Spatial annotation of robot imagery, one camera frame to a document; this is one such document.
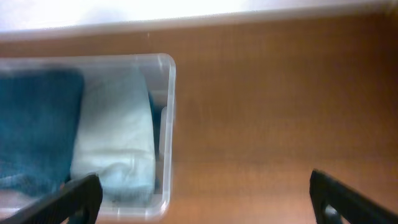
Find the light blue jeans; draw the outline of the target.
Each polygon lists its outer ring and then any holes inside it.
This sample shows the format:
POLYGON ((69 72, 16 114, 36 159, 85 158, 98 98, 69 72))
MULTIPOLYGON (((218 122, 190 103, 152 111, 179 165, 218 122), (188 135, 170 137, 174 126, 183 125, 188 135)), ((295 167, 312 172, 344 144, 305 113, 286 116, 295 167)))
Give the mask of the light blue jeans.
POLYGON ((104 197, 147 204, 155 189, 155 144, 146 79, 137 67, 86 79, 70 175, 99 177, 104 197))

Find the blue denim jeans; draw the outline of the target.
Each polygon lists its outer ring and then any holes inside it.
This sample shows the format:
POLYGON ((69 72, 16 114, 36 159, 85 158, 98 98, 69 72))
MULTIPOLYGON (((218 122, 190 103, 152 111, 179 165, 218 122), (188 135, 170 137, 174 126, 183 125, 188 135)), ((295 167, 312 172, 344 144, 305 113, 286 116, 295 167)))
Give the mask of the blue denim jeans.
POLYGON ((1 73, 1 189, 39 197, 69 180, 84 86, 74 68, 1 73))

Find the dark teal garment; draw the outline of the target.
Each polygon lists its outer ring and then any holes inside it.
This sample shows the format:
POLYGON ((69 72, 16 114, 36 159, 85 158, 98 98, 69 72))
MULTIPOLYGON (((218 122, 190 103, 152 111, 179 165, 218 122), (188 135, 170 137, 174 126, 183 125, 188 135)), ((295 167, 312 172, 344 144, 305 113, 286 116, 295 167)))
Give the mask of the dark teal garment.
POLYGON ((160 125, 162 108, 155 104, 153 96, 148 93, 150 109, 152 114, 153 134, 154 134, 154 151, 155 161, 159 160, 159 141, 160 141, 160 125))

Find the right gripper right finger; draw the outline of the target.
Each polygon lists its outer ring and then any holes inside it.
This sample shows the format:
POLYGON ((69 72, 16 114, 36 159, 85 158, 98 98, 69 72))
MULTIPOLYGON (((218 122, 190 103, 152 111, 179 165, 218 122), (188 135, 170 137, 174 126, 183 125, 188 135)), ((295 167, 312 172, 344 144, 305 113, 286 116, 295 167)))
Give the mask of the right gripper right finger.
POLYGON ((397 215, 320 170, 312 170, 310 198, 317 223, 397 223, 397 215))

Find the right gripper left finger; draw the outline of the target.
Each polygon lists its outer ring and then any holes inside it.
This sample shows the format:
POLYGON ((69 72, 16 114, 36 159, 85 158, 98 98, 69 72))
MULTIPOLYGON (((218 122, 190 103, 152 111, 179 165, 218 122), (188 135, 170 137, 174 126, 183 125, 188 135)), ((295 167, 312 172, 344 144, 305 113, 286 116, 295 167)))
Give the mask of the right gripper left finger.
POLYGON ((1 224, 89 223, 95 224, 103 200, 97 175, 73 180, 59 191, 20 209, 1 224))

